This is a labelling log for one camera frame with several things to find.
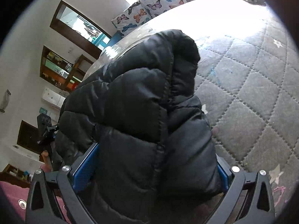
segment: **jacket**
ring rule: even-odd
[[[159,32],[65,99],[53,155],[59,164],[72,164],[99,143],[92,190],[84,198],[98,223],[149,223],[159,196],[219,193],[211,130],[193,94],[199,60],[190,37]]]

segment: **gray quilted bedspread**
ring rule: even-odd
[[[118,45],[123,50],[166,29],[180,29],[198,45],[194,92],[217,154],[231,166],[270,172],[280,213],[299,182],[299,56],[288,31],[267,6],[195,0],[150,20]],[[218,200],[161,201],[157,223],[202,223]]]

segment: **wooden cabinet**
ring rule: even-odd
[[[22,188],[29,188],[29,175],[24,176],[24,171],[8,164],[6,168],[0,173],[0,181],[11,183]]]

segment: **pink fabric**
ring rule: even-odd
[[[0,181],[0,187],[2,188],[8,201],[11,203],[11,205],[16,210],[16,212],[19,214],[19,216],[22,217],[23,220],[25,220],[26,210],[23,210],[19,206],[19,200],[24,200],[27,202],[29,188],[21,188],[17,185],[12,185],[10,183],[2,182],[2,181]],[[70,220],[66,216],[66,210],[63,208],[63,206],[64,206],[63,200],[61,198],[57,197],[57,201],[58,201],[60,209],[65,217],[65,220],[71,224]]]

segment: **white button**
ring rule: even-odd
[[[19,206],[20,206],[23,210],[26,209],[26,206],[27,206],[26,201],[24,201],[24,200],[19,200],[18,203],[19,203]]]

